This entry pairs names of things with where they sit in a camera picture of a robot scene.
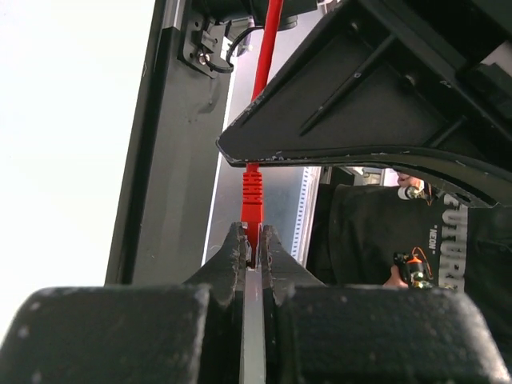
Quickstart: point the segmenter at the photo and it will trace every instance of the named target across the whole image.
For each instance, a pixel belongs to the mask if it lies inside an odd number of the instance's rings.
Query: cable connector
[[[258,168],[247,167],[243,174],[241,221],[247,223],[247,240],[254,263],[263,223],[263,175]]]

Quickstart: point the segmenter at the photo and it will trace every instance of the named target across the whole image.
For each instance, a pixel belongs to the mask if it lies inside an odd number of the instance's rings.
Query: white surface
[[[0,0],[0,340],[33,291],[104,282],[153,5]]]

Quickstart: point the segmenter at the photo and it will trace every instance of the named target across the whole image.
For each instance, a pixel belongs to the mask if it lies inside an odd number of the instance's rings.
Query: black t-shirt
[[[322,260],[328,259],[326,282],[383,284],[393,253],[419,246],[436,283],[473,299],[512,365],[512,209],[468,209],[449,195],[428,206],[421,199],[401,200],[398,188],[381,186],[320,193],[319,199],[329,195],[330,212],[317,215],[308,262],[314,273],[322,275]]]

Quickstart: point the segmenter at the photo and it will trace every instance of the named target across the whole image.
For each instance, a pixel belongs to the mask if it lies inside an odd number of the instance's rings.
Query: red cable
[[[275,39],[278,34],[281,20],[283,0],[270,0],[266,12],[265,30],[263,32],[262,48],[258,58],[256,79],[254,80],[253,97],[255,100],[265,89],[269,79],[272,54],[274,53]],[[259,172],[258,164],[247,164],[243,174],[242,183],[242,212],[241,221],[247,224],[246,235],[251,247],[251,263],[256,264],[256,251],[259,243],[259,234],[263,223],[263,178]]]

